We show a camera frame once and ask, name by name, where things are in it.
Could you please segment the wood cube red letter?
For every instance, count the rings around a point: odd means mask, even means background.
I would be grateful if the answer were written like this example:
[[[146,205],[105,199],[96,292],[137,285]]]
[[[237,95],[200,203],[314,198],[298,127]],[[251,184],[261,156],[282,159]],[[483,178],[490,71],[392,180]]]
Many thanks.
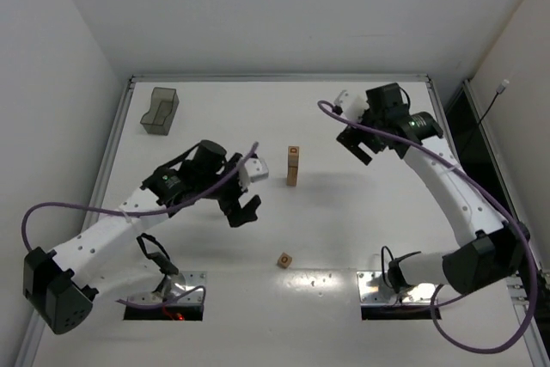
[[[288,175],[286,178],[286,185],[288,187],[295,187],[297,185],[297,177],[295,175]]]

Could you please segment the wood cube letter D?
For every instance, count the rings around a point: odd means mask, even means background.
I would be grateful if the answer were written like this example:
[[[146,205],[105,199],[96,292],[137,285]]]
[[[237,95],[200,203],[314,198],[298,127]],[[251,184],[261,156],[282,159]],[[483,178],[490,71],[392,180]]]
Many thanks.
[[[299,157],[300,148],[298,146],[288,147],[288,157]]]

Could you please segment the wood cube letter O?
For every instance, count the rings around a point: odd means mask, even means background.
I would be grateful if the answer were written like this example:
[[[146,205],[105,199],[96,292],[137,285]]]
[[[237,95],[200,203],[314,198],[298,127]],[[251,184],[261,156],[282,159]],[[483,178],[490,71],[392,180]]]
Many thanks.
[[[293,259],[290,255],[287,253],[281,253],[277,260],[277,266],[286,269],[291,265],[292,261]]]

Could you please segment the long wood block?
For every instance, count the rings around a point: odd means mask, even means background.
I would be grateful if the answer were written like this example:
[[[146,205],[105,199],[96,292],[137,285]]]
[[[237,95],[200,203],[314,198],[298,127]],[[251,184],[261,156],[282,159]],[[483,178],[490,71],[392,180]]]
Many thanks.
[[[287,179],[288,180],[296,180],[298,174],[298,167],[295,166],[289,166],[287,168]]]

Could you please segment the grey plastic tray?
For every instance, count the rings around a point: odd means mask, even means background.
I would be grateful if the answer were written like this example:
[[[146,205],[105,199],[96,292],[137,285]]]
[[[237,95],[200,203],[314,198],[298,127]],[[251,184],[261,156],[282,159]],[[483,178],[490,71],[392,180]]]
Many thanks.
[[[150,107],[142,116],[140,125],[150,135],[167,136],[179,106],[176,89],[154,87]]]

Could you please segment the plain wood cube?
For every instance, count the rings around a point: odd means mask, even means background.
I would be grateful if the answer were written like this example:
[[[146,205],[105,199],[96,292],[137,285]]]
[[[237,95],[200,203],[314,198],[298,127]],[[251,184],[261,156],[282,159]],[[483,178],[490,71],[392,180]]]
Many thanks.
[[[287,166],[289,168],[297,168],[299,166],[299,155],[289,154],[287,158]]]

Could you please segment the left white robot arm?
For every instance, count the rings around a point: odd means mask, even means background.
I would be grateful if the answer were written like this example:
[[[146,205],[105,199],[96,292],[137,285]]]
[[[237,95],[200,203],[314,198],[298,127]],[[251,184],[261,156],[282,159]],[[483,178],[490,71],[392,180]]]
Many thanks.
[[[117,208],[96,208],[100,219],[67,242],[33,248],[23,231],[23,295],[56,335],[81,325],[101,299],[162,311],[203,304],[204,282],[181,271],[150,230],[201,199],[216,201],[232,228],[252,223],[261,199],[240,198],[268,175],[255,149],[228,156],[202,140],[157,167]]]

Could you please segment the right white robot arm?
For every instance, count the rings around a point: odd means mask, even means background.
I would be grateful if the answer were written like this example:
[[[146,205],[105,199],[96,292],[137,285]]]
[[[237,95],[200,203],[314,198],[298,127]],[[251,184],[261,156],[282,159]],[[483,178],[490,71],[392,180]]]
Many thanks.
[[[525,260],[520,241],[529,237],[521,224],[515,231],[499,211],[460,178],[442,127],[430,113],[411,113],[410,101],[398,83],[369,89],[364,97],[344,90],[333,113],[348,121],[337,140],[363,164],[370,156],[394,150],[424,182],[446,216],[458,247],[454,251],[412,252],[391,260],[387,279],[395,292],[417,284],[447,284],[467,295],[514,274]]]

